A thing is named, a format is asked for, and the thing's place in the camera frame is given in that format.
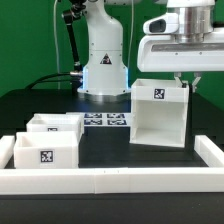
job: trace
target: white panel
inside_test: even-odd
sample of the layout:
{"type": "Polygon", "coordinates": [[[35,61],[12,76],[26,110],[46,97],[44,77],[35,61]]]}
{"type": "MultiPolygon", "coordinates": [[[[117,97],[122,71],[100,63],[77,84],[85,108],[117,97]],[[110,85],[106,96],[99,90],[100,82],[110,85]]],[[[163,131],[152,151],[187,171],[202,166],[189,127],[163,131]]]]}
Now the white panel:
{"type": "Polygon", "coordinates": [[[130,169],[130,192],[224,192],[224,169],[130,169]]]}
{"type": "Polygon", "coordinates": [[[224,167],[223,151],[207,136],[196,136],[195,151],[209,167],[224,167]]]}
{"type": "Polygon", "coordinates": [[[94,193],[94,170],[0,170],[0,195],[94,193]]]}
{"type": "Polygon", "coordinates": [[[129,175],[127,168],[96,169],[95,193],[128,193],[129,175]]]}
{"type": "Polygon", "coordinates": [[[14,136],[3,136],[0,140],[0,169],[5,168],[13,155],[14,136]]]}

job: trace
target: open white box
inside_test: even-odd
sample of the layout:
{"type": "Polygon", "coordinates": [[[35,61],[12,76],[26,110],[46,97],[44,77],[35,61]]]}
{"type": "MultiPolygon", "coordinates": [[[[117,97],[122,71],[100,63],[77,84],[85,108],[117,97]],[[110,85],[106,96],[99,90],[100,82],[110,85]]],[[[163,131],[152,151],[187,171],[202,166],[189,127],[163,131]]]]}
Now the open white box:
{"type": "Polygon", "coordinates": [[[189,87],[179,87],[175,80],[136,80],[130,143],[184,147],[188,98],[189,87]]]}
{"type": "Polygon", "coordinates": [[[78,141],[73,131],[18,132],[14,146],[15,168],[78,168],[78,141]]]}
{"type": "Polygon", "coordinates": [[[82,114],[34,114],[27,123],[27,132],[74,131],[78,141],[84,133],[82,114]]]}

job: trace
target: green backdrop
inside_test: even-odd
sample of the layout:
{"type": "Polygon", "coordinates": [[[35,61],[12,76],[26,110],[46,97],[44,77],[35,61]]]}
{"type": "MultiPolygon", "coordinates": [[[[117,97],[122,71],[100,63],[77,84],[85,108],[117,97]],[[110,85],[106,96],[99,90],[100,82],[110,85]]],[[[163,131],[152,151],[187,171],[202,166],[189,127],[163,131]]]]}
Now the green backdrop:
{"type": "MultiPolygon", "coordinates": [[[[53,5],[55,0],[0,1],[0,96],[13,89],[22,89],[37,78],[56,72],[53,37],[53,5]]],[[[73,62],[66,27],[61,19],[63,10],[70,8],[68,0],[57,7],[58,38],[61,71],[70,71],[73,62]]],[[[117,18],[124,28],[123,61],[127,65],[130,40],[130,6],[106,6],[108,14],[117,18]]],[[[134,37],[131,51],[130,82],[136,78],[172,79],[171,73],[141,73],[137,66],[137,50],[143,23],[166,11],[164,6],[142,0],[135,5],[134,37]]],[[[224,1],[218,0],[215,20],[224,21],[224,1]]],[[[88,35],[85,18],[74,24],[81,62],[88,61],[88,35]]],[[[184,74],[191,82],[192,74],[184,74]]],[[[204,73],[197,92],[224,109],[224,73],[204,73]]],[[[57,88],[57,84],[41,84],[36,88],[57,88]]],[[[70,88],[63,83],[61,88],[70,88]]]]}

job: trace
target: black table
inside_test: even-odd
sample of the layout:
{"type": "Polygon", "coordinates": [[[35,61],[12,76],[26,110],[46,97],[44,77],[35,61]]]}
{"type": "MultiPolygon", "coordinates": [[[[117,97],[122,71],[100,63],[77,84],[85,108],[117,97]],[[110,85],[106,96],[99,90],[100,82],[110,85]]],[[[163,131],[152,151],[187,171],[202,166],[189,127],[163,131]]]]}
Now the black table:
{"type": "MultiPolygon", "coordinates": [[[[0,136],[25,131],[34,113],[130,112],[131,102],[79,100],[69,90],[14,90],[0,98],[0,136]]],[[[183,150],[129,144],[129,128],[85,128],[81,168],[206,166],[194,152],[205,134],[224,149],[224,112],[190,97],[183,150]]],[[[13,168],[13,159],[7,165],[13,168]]],[[[223,193],[0,196],[0,223],[223,223],[223,193]]]]}

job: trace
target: white robot body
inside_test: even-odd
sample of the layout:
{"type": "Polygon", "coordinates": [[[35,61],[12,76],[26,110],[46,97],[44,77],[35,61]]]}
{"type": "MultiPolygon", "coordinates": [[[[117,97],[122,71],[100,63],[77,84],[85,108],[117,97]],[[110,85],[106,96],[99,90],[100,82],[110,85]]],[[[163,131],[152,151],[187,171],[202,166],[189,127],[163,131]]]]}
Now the white robot body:
{"type": "Polygon", "coordinates": [[[105,12],[103,0],[87,1],[84,14],[89,32],[89,61],[78,92],[96,99],[129,93],[127,68],[122,62],[122,25],[105,12]]]}
{"type": "Polygon", "coordinates": [[[174,35],[145,36],[139,45],[142,72],[203,72],[224,70],[224,28],[204,35],[204,42],[178,44],[174,35]]]}
{"type": "Polygon", "coordinates": [[[214,0],[168,0],[168,12],[144,24],[138,68],[142,72],[223,71],[224,28],[213,28],[214,5],[214,0]]]}

